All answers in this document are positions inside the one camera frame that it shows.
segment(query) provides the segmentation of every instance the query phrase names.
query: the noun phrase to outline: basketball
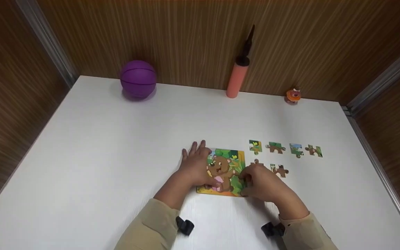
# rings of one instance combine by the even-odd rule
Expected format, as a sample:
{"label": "basketball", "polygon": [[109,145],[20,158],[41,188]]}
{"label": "basketball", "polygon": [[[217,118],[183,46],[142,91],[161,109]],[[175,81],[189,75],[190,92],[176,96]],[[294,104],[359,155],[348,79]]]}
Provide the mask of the basketball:
{"label": "basketball", "polygon": [[127,95],[134,98],[146,98],[155,89],[157,75],[149,63],[134,60],[124,65],[120,80],[123,91]]}

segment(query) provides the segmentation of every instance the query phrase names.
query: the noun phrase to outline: bear cartoon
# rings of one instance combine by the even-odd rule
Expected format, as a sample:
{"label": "bear cartoon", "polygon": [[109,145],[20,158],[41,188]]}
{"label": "bear cartoon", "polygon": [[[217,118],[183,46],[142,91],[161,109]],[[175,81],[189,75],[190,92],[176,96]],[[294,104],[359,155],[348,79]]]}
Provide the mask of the bear cartoon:
{"label": "bear cartoon", "polygon": [[231,186],[231,178],[238,173],[235,170],[229,170],[230,159],[227,159],[223,156],[214,155],[212,163],[207,166],[207,170],[209,170],[217,181],[221,182],[221,187],[212,187],[214,191],[217,192],[232,192],[234,187]]}

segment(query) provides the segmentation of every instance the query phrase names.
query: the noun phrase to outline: small toy figure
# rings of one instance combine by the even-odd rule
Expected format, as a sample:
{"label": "small toy figure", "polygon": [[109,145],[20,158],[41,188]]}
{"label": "small toy figure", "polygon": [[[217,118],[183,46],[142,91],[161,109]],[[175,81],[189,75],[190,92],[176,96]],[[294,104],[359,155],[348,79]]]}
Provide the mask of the small toy figure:
{"label": "small toy figure", "polygon": [[296,105],[300,100],[300,87],[294,87],[286,92],[285,101],[288,104]]}

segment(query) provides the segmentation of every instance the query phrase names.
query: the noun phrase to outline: assembled puzzle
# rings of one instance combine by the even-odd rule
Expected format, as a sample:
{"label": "assembled puzzle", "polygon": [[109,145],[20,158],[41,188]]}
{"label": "assembled puzzle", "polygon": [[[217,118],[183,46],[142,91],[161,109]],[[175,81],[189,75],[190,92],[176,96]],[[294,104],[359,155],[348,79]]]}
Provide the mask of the assembled puzzle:
{"label": "assembled puzzle", "polygon": [[197,193],[208,193],[225,196],[241,197],[240,191],[244,187],[239,174],[245,168],[245,154],[243,151],[230,149],[211,149],[208,155],[206,170],[214,179],[221,182],[221,187],[202,185],[197,187]]}

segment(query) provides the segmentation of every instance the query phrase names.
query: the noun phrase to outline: sleeve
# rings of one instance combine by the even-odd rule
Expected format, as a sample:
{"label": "sleeve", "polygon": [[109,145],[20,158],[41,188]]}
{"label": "sleeve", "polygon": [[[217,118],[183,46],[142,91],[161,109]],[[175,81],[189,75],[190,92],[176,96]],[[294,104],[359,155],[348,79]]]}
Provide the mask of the sleeve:
{"label": "sleeve", "polygon": [[168,250],[177,235],[178,210],[150,199],[126,228],[115,250]]}
{"label": "sleeve", "polygon": [[283,240],[288,250],[338,250],[312,212],[305,218],[283,220]]}

